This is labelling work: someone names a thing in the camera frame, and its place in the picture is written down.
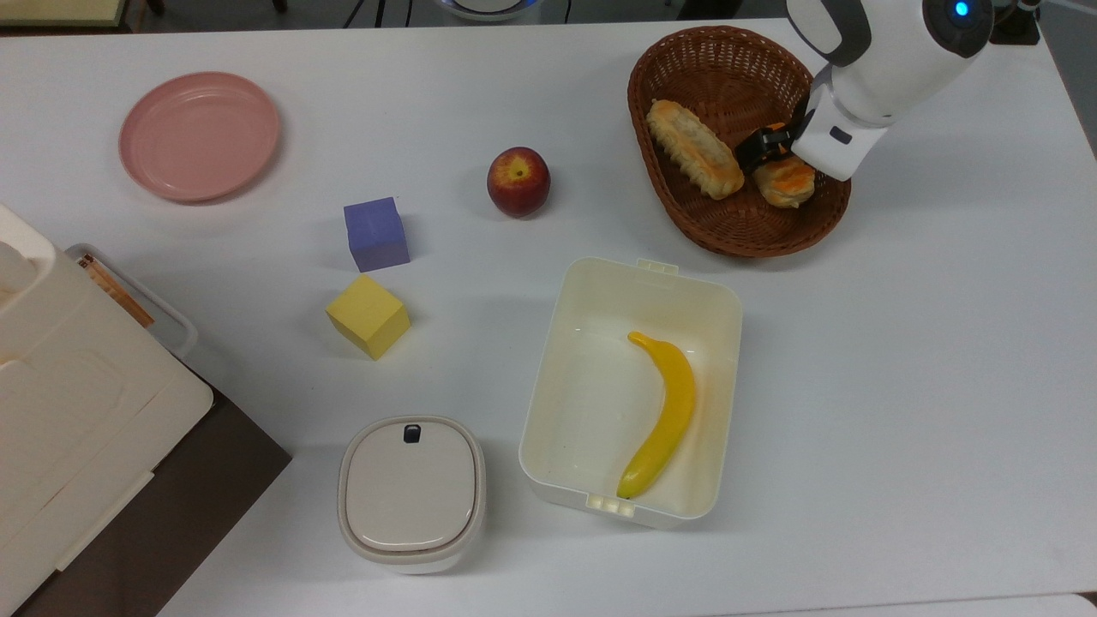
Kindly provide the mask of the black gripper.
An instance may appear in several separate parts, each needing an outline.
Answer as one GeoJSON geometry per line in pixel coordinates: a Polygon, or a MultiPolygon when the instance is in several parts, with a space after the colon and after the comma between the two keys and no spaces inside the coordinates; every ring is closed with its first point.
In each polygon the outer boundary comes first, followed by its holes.
{"type": "Polygon", "coordinates": [[[755,130],[735,148],[735,159],[744,173],[753,173],[771,160],[777,153],[790,155],[793,141],[800,137],[812,116],[807,103],[799,103],[787,122],[774,123],[770,128],[755,130]]]}

